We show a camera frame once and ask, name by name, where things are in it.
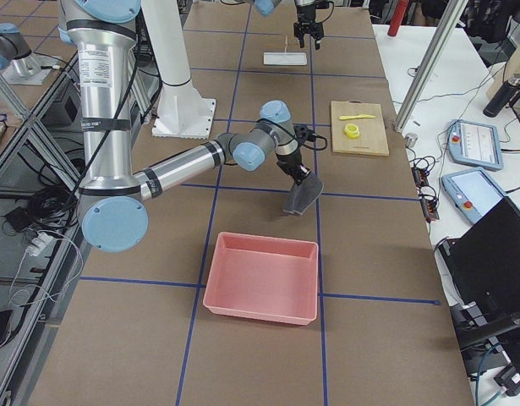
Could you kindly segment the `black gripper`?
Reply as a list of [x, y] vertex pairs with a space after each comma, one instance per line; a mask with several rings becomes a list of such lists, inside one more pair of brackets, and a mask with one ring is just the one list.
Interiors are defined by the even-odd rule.
[[313, 39], [316, 51], [320, 50], [320, 44], [324, 38], [324, 27], [322, 22], [315, 22], [308, 19], [298, 20], [293, 23], [293, 34], [298, 40], [299, 46], [304, 47], [304, 38], [309, 35]]
[[311, 174], [311, 170], [303, 164], [301, 154], [276, 155], [276, 158], [277, 166], [291, 177], [295, 184], [301, 184]]

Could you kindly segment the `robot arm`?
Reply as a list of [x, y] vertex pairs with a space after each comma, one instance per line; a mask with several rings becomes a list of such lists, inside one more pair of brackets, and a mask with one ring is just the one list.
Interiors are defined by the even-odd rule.
[[[297, 20], [293, 23], [293, 35], [298, 40], [299, 46], [304, 48], [304, 38], [310, 36], [310, 40], [315, 50], [320, 50], [320, 45], [324, 38], [324, 23], [332, 16], [335, 8], [333, 1], [315, 0], [254, 0], [254, 1], [221, 1], [227, 6], [249, 4], [253, 6], [262, 16], [267, 17], [274, 13], [278, 8], [294, 6]], [[323, 20], [317, 20], [317, 11], [330, 9], [330, 13]]]
[[[129, 93], [142, 30], [161, 78], [154, 135], [199, 138], [201, 144], [134, 172]], [[253, 171], [274, 154], [293, 179], [286, 213], [300, 215], [320, 196], [323, 184], [302, 162], [284, 102], [267, 102], [246, 134], [210, 138], [216, 103], [192, 83], [176, 2], [62, 1], [59, 31], [78, 50], [86, 164], [78, 184], [78, 214], [93, 247], [121, 252], [135, 246], [149, 224], [145, 200], [230, 161]]]

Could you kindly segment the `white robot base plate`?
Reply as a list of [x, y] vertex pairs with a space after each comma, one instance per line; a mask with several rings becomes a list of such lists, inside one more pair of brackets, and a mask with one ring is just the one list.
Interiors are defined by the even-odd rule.
[[157, 107], [152, 128], [155, 137], [208, 139], [216, 110], [215, 99], [200, 97], [192, 101], [163, 97]]

